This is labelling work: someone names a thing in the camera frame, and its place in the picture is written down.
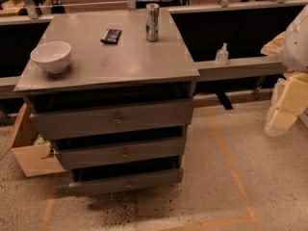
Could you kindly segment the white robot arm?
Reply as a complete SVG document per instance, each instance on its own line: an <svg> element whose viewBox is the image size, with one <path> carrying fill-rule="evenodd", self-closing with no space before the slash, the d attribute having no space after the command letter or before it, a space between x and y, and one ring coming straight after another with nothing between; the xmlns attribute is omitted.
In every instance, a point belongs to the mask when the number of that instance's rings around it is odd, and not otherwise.
<svg viewBox="0 0 308 231"><path fill-rule="evenodd" d="M308 108L308 6L296 16L286 31L261 49L267 56L281 56L293 75L274 86L265 132L277 137L288 132Z"/></svg>

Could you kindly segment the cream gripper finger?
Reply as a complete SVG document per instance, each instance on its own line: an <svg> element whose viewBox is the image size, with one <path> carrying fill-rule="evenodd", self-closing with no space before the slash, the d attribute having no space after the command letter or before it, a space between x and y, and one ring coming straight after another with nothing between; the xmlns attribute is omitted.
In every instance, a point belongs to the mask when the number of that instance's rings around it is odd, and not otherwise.
<svg viewBox="0 0 308 231"><path fill-rule="evenodd" d="M308 108L308 74L298 73L287 80L279 78L274 86L265 132L282 136Z"/></svg>

